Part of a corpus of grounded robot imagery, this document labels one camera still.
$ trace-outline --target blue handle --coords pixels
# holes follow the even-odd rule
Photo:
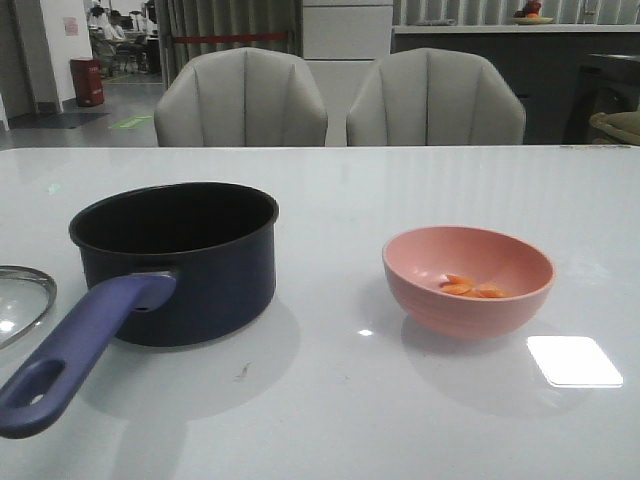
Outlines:
[[[52,425],[134,310],[154,310],[175,290],[169,273],[134,274],[92,288],[0,389],[0,435],[25,438]]]

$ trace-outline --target pink bowl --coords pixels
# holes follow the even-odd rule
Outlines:
[[[445,335],[478,339],[503,335],[528,322],[554,279],[551,260],[517,238],[462,226],[418,228],[393,237],[382,253],[389,287],[419,323]],[[475,285],[493,283],[507,298],[473,298],[440,291],[446,274]]]

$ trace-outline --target glossy tabletop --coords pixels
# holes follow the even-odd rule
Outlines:
[[[0,382],[86,291],[73,215],[187,181],[276,198],[273,302],[192,347],[113,340],[57,423],[0,439],[3,480],[639,478],[640,149],[2,151],[0,264],[50,274],[58,297],[0,350]],[[553,259],[527,325],[461,342],[402,311],[381,250],[436,224],[505,232]],[[531,336],[592,338],[623,385],[551,386]]]

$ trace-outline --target gray chair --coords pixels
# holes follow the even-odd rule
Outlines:
[[[421,48],[373,62],[347,114],[347,144],[517,145],[525,121],[487,59]]]
[[[161,147],[324,146],[327,112],[299,57],[238,48],[194,58],[155,111]]]

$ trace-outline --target saucepan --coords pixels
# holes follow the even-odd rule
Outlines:
[[[277,217],[268,194],[215,182],[134,190],[78,213],[69,233],[89,291],[0,389],[0,435],[51,426],[114,335],[190,345],[254,320],[275,292]]]

